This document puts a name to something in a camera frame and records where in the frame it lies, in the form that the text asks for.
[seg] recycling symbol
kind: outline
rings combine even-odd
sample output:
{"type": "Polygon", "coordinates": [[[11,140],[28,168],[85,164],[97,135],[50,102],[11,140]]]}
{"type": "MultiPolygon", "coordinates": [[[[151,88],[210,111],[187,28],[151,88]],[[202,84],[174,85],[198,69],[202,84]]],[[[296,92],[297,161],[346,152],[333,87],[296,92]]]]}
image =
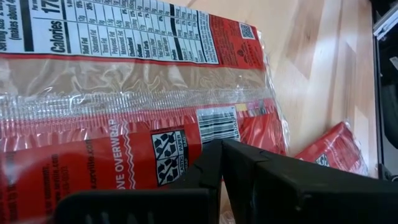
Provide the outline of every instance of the recycling symbol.
{"type": "Polygon", "coordinates": [[[175,159],[165,159],[160,161],[157,166],[159,184],[164,185],[175,181],[180,177],[178,173],[177,157],[175,159]]]}
{"type": "Polygon", "coordinates": [[[177,146],[175,142],[175,133],[164,133],[161,135],[154,135],[155,155],[156,159],[164,159],[177,155],[177,146]]]}

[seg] white label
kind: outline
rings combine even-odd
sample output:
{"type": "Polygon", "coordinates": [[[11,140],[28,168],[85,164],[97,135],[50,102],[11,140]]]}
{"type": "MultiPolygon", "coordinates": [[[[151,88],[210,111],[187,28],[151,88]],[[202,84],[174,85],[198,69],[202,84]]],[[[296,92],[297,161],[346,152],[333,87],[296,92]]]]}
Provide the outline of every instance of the white label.
{"type": "Polygon", "coordinates": [[[0,0],[0,53],[218,64],[209,14],[154,0],[0,0]]]}
{"type": "Polygon", "coordinates": [[[398,70],[398,57],[392,57],[392,58],[390,58],[390,61],[395,66],[395,68],[398,70]]]}
{"type": "Polygon", "coordinates": [[[234,106],[197,110],[202,149],[214,139],[241,140],[234,106]]]}

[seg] plastic bag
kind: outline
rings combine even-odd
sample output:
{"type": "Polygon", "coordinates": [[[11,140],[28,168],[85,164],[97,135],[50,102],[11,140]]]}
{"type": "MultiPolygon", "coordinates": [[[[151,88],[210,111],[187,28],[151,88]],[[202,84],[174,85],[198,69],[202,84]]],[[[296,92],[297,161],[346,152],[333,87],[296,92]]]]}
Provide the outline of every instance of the plastic bag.
{"type": "Polygon", "coordinates": [[[286,153],[255,27],[153,0],[0,4],[0,223],[164,187],[214,138],[286,153]]]}
{"type": "Polygon", "coordinates": [[[346,122],[337,124],[295,157],[321,166],[368,175],[368,167],[362,157],[359,143],[346,122]]]}

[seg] light wood surface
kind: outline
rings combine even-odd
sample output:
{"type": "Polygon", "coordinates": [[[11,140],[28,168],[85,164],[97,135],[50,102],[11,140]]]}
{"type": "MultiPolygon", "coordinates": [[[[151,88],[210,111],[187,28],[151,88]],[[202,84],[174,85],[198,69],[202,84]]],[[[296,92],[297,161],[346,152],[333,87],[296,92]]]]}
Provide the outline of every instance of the light wood surface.
{"type": "Polygon", "coordinates": [[[291,156],[348,119],[376,175],[371,4],[368,0],[168,0],[256,26],[291,156]]]}

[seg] barcode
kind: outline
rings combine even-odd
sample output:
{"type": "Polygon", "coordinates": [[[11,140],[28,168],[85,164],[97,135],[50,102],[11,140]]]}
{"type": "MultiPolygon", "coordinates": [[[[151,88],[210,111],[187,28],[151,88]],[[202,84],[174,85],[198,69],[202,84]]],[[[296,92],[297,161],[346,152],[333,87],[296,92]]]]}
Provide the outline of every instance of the barcode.
{"type": "Polygon", "coordinates": [[[214,139],[241,140],[234,106],[197,110],[202,150],[214,139]]]}

